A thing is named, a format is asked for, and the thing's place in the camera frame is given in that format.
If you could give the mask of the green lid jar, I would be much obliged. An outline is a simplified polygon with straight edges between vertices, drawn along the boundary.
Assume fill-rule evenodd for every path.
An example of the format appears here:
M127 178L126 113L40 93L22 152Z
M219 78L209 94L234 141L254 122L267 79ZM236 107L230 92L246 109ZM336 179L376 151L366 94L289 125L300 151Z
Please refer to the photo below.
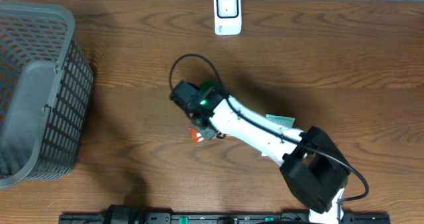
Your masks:
M215 81L205 81L205 82L202 82L199 86L201 91L207 91L211 87L221 88L221 85Z

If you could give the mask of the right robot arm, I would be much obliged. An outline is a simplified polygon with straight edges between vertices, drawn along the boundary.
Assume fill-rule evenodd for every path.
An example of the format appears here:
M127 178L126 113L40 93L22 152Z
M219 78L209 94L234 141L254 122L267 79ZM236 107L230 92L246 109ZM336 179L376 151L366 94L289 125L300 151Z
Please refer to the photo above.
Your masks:
M312 223L340 223L341 198L350 170L329 136L317 127L289 128L251 111L220 87L202 90L181 81L170 100L206 139L222 133L271 158L290 192L309 208Z

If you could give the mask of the red Top chocolate bar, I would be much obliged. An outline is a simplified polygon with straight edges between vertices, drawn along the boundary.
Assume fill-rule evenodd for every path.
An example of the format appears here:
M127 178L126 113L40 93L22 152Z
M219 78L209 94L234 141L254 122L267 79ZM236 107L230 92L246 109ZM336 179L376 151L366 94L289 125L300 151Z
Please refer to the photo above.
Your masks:
M194 143L199 143L202 141L206 141L207 139L194 127L190 128L191 138ZM225 139L227 137L226 134L217 133L211 137L211 139Z

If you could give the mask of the mint green wipes pack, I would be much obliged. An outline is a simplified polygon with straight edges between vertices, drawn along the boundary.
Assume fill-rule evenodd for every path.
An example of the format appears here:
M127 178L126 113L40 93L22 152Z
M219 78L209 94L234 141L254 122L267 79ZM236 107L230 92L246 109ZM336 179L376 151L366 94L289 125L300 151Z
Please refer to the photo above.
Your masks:
M266 114L266 118L267 120L270 120L271 122L281 125L287 129L291 129L295 122L295 119L293 117L284 117L284 116Z

